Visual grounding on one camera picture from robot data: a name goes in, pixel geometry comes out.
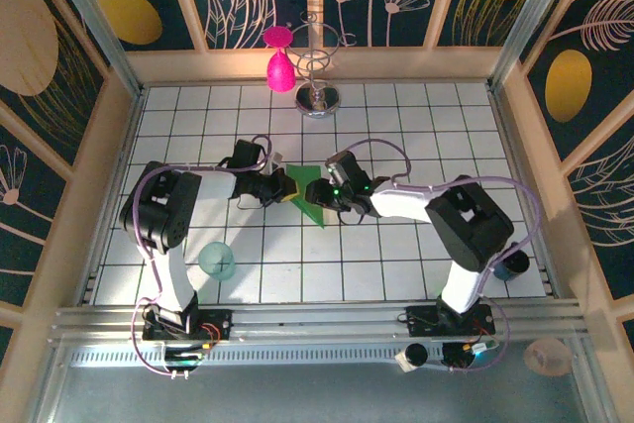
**metal rail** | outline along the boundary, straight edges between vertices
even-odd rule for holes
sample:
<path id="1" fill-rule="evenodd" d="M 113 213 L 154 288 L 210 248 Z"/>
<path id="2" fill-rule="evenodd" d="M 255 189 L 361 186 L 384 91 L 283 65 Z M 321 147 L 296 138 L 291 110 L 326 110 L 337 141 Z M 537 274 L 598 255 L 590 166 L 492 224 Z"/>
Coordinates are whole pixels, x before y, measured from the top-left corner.
<path id="1" fill-rule="evenodd" d="M 579 304 L 574 299 L 500 299 L 511 329 L 511 340 L 540 337 L 571 338 L 587 334 Z M 460 341 L 468 336 L 448 339 L 409 337 L 407 328 L 396 317 L 410 305 L 427 302 L 342 303 L 293 305 L 202 306 L 205 309 L 234 311 L 232 345 L 315 345 L 344 343 L 407 343 Z M 126 344 L 130 340 L 132 307 L 79 307 L 57 311 L 49 342 L 54 347 Z M 493 309 L 498 334 L 501 316 Z M 138 316 L 139 337 L 143 319 Z"/>

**white grid floor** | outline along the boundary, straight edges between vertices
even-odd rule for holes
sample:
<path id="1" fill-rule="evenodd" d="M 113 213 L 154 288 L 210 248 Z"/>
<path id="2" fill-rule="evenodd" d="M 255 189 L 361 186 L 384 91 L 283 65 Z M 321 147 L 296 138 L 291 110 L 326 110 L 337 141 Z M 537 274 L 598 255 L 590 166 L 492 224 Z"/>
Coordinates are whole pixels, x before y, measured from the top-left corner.
<path id="1" fill-rule="evenodd" d="M 440 183 L 469 175 L 509 176 L 509 168 L 483 83 L 366 83 L 338 85 L 342 107 L 323 120 L 302 117 L 294 93 L 271 94 L 265 85 L 152 88 L 139 128 L 119 208 L 146 162 L 217 163 L 239 138 L 270 134 L 287 163 L 324 160 L 360 139 L 394 142 L 412 159 L 411 183 Z M 381 144 L 354 150 L 370 176 L 404 170 Z M 526 235 L 514 189 L 487 184 Z M 241 207 L 257 206 L 243 199 Z M 449 256 L 431 225 L 407 219 L 366 218 L 340 226 L 327 214 L 315 226 L 291 203 L 240 210 L 237 200 L 199 201 L 185 243 L 185 260 L 202 304 L 434 299 L 449 273 Z M 237 272 L 218 283 L 197 265 L 207 243 L 224 241 Z M 529 246 L 530 269 L 508 283 L 491 277 L 490 297 L 544 296 L 542 273 Z M 130 305 L 154 296 L 152 273 L 113 217 L 91 303 Z"/>

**green paper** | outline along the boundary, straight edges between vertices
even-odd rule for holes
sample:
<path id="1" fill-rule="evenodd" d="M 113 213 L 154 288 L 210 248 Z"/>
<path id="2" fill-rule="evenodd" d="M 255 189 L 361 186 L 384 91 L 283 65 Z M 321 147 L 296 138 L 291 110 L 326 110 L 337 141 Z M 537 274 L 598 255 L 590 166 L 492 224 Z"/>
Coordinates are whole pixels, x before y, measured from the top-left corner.
<path id="1" fill-rule="evenodd" d="M 306 196 L 306 186 L 318 178 L 321 178 L 321 167 L 319 165 L 286 165 L 286 175 L 297 182 L 299 195 L 291 200 L 299 210 L 308 218 L 324 228 L 324 209 L 319 205 L 308 203 Z"/>

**spiral wire stand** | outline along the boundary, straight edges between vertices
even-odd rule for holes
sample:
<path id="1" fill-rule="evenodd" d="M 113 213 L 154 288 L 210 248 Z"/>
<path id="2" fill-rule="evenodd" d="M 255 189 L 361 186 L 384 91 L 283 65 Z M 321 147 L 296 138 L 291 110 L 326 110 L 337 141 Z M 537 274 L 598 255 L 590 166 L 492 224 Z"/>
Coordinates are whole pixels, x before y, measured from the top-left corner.
<path id="1" fill-rule="evenodd" d="M 301 29 L 308 29 L 308 50 L 300 53 L 293 47 L 288 47 L 288 50 L 297 56 L 297 60 L 294 62 L 295 68 L 299 76 L 304 79 L 304 83 L 297 88 L 295 105 L 306 116 L 325 118 L 339 108 L 341 100 L 337 88 L 324 79 L 316 78 L 316 75 L 330 65 L 333 55 L 341 45 L 351 47 L 354 43 L 350 43 L 347 39 L 340 37 L 337 30 L 330 25 L 318 22 L 317 14 L 314 12 L 302 15 L 301 22 L 302 25 L 295 28 L 292 33 L 295 35 Z M 336 36 L 337 44 L 330 51 L 310 47 L 310 34 L 314 27 L 322 27 Z"/>

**round black object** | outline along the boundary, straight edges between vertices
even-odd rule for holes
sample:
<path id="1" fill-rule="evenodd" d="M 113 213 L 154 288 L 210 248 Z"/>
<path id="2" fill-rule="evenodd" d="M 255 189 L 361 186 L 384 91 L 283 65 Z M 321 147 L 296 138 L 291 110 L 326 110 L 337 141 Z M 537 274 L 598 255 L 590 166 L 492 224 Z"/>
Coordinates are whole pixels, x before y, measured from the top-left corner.
<path id="1" fill-rule="evenodd" d="M 421 367 L 427 362 L 427 349 L 421 344 L 410 344 L 405 349 L 405 359 L 415 367 Z"/>
<path id="2" fill-rule="evenodd" d="M 528 256 L 521 250 L 518 250 L 517 252 L 513 253 L 510 257 L 506 258 L 503 262 L 504 262 L 504 266 L 506 266 L 506 269 L 517 274 L 520 274 L 528 270 L 528 266 L 530 265 Z"/>

